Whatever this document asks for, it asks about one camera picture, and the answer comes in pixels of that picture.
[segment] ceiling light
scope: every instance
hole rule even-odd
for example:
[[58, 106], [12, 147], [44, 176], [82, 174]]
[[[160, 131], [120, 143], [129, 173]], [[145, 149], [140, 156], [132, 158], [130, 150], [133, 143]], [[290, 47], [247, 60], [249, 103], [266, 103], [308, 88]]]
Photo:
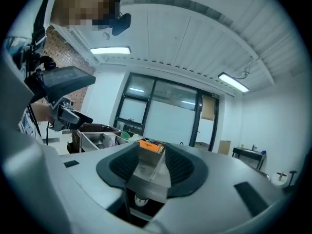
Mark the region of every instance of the ceiling light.
[[189, 102], [189, 101], [181, 101], [183, 103], [187, 103], [187, 104], [191, 104], [191, 105], [195, 105], [195, 103]]
[[124, 47], [104, 47], [97, 49], [90, 49], [92, 54], [131, 54], [129, 46]]
[[134, 90], [134, 91], [138, 91], [138, 92], [142, 92], [142, 93], [144, 93], [144, 91], [143, 90], [140, 90], [140, 89], [136, 89], [136, 88], [129, 88], [130, 90]]
[[218, 75], [218, 78], [222, 81], [225, 81], [226, 83], [230, 84], [231, 86], [239, 89], [240, 91], [242, 91], [243, 93], [248, 92], [249, 89], [244, 86], [242, 83], [240, 83], [238, 80], [236, 80], [235, 78], [229, 76], [226, 73], [221, 73], [220, 75]]

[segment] metal frame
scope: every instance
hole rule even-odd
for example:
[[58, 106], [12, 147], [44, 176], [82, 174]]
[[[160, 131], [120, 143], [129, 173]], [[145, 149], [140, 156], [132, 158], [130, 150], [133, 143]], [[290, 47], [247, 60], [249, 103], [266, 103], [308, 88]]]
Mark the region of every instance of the metal frame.
[[[133, 95], [126, 94], [126, 90], [127, 90], [128, 86], [129, 86], [130, 80], [131, 80], [131, 78], [133, 76], [154, 79], [152, 91], [151, 91], [151, 94], [150, 94], [149, 97], [140, 97], [140, 96], [133, 96]], [[130, 73], [129, 77], [128, 77], [128, 80], [127, 80], [127, 82], [125, 84], [125, 87], [123, 89], [123, 93], [122, 93], [122, 96], [121, 96], [121, 99], [120, 99], [120, 103], [119, 103], [119, 106], [118, 106], [118, 109], [117, 109], [117, 112], [116, 112], [116, 116], [115, 116], [115, 120], [114, 120], [114, 127], [116, 127], [117, 121], [121, 121], [121, 122], [128, 123], [128, 124], [131, 124], [131, 125], [134, 125], [134, 126], [137, 126], [137, 127], [141, 127], [142, 128], [141, 135], [143, 135], [144, 129], [145, 129], [147, 115], [148, 115], [148, 112], [150, 110], [152, 97], [154, 95], [156, 82], [158, 80], [165, 81], [165, 82], [170, 83], [170, 84], [180, 85], [180, 86], [183, 86], [183, 87], [186, 87], [186, 88], [193, 89], [193, 90], [197, 91], [196, 105], [195, 105], [195, 118], [194, 118], [194, 124], [193, 124], [192, 135], [191, 135], [189, 146], [194, 146], [195, 142], [196, 142], [197, 131], [198, 131], [198, 126], [199, 126], [199, 120], [200, 120], [200, 112], [201, 112], [201, 107], [202, 107], [200, 105], [202, 96], [205, 95], [205, 96], [209, 96], [209, 97], [215, 98], [214, 126], [213, 126], [212, 137], [211, 137], [210, 144], [209, 144], [209, 149], [208, 149], [208, 151], [211, 151], [212, 148], [213, 148], [214, 142], [215, 142], [215, 135], [216, 135], [216, 130], [217, 130], [218, 114], [219, 114], [219, 95], [213, 94], [213, 93], [210, 93], [210, 92], [198, 89], [198, 88], [194, 88], [192, 86], [185, 85], [183, 83], [179, 83], [179, 82], [175, 82], [175, 81], [171, 81], [171, 80], [167, 80], [167, 79], [163, 79], [163, 78], [158, 78], [158, 77], [153, 77], [153, 76], [148, 76], [148, 75], [142, 75], [142, 74], [137, 74], [137, 73]], [[123, 119], [123, 118], [119, 117], [120, 116], [120, 112], [121, 112], [121, 108], [122, 108], [122, 105], [123, 105], [123, 102], [124, 102], [125, 98], [134, 99], [134, 100], [140, 100], [140, 101], [145, 101], [146, 102], [146, 108], [145, 108], [145, 111], [144, 111], [144, 116], [143, 116], [142, 123], [134, 122], [134, 121]]]

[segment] desk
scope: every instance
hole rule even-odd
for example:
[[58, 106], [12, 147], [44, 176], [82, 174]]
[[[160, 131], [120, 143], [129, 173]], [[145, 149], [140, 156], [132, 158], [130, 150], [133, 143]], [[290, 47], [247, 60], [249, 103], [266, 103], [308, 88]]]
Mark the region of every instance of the desk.
[[263, 161], [265, 160], [266, 158], [266, 154], [262, 154], [261, 152], [257, 152], [257, 151], [246, 151], [246, 150], [242, 150], [242, 149], [239, 149], [239, 148], [233, 148], [233, 154], [232, 154], [232, 157], [234, 157], [234, 154], [237, 154], [237, 158], [239, 159], [239, 157], [242, 155], [242, 156], [245, 156], [247, 158], [251, 158], [251, 159], [254, 159], [254, 160], [257, 160], [258, 161], [258, 165], [257, 165], [257, 168], [259, 171], [261, 170], [261, 167], [262, 167], [262, 164], [263, 164]]

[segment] orange object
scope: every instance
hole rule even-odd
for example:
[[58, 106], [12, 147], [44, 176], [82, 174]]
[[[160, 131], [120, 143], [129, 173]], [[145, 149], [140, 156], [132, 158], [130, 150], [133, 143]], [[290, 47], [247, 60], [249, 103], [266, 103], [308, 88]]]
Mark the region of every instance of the orange object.
[[144, 149], [147, 149], [147, 150], [150, 150], [152, 152], [156, 152], [157, 153], [158, 150], [159, 150], [159, 146], [154, 145], [152, 143], [148, 143], [148, 142], [146, 142], [144, 140], [140, 140], [139, 143], [140, 143], [140, 147], [142, 147]]

